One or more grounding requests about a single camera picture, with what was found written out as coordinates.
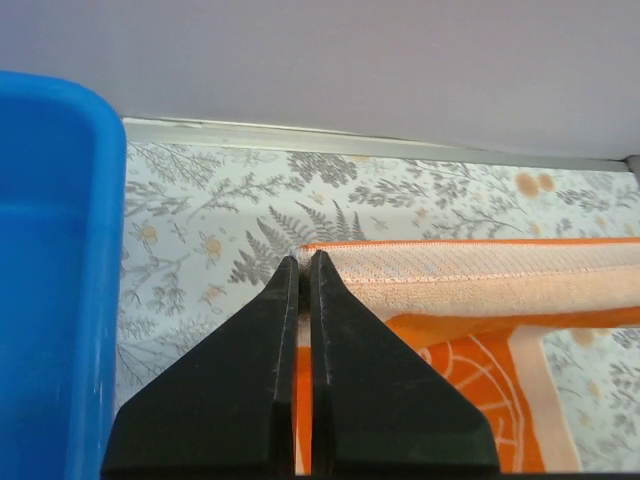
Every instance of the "gray wall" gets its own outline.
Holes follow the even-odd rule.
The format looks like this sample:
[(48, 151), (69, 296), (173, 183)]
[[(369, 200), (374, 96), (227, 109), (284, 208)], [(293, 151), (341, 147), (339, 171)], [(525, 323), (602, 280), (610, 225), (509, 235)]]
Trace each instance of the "gray wall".
[(640, 153), (638, 0), (23, 0), (0, 68), (128, 116)]

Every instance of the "table surface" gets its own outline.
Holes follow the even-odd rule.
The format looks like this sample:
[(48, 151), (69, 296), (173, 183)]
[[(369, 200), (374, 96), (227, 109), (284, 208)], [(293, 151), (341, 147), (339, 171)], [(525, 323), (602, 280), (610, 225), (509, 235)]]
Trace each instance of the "table surface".
[[(624, 237), (631, 173), (130, 143), (117, 406), (313, 241)], [(640, 329), (545, 340), (585, 470), (640, 470)]]

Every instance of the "gray leaf pattern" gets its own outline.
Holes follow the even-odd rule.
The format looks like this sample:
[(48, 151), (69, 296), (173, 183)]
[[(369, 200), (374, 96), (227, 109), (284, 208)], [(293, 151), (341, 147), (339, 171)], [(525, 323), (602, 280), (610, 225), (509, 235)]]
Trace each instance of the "gray leaf pattern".
[[(640, 231), (640, 192), (624, 173), (142, 143), (127, 161), (118, 405), (256, 295), (299, 245)], [(569, 332), (546, 339), (585, 468), (628, 469), (629, 449), (640, 450), (637, 332), (599, 338), (597, 360)], [(592, 410), (606, 410), (597, 428), (580, 423)]]

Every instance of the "floral tablecloth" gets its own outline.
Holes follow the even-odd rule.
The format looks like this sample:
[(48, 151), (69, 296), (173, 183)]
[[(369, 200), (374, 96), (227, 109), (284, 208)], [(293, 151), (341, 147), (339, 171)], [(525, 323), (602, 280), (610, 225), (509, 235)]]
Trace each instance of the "floral tablecloth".
[[(313, 241), (636, 236), (631, 173), (129, 145), (117, 405)], [(640, 470), (640, 330), (545, 339), (586, 470)]]

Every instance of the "orange and white cloth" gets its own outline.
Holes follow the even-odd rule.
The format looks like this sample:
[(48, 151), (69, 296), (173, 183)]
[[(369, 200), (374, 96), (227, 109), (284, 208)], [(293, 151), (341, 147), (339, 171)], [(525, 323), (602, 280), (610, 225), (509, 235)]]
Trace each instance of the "orange and white cloth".
[[(640, 239), (314, 244), (349, 290), (487, 416), (503, 472), (580, 469), (542, 337), (640, 323)], [(310, 472), (308, 324), (297, 470)]]

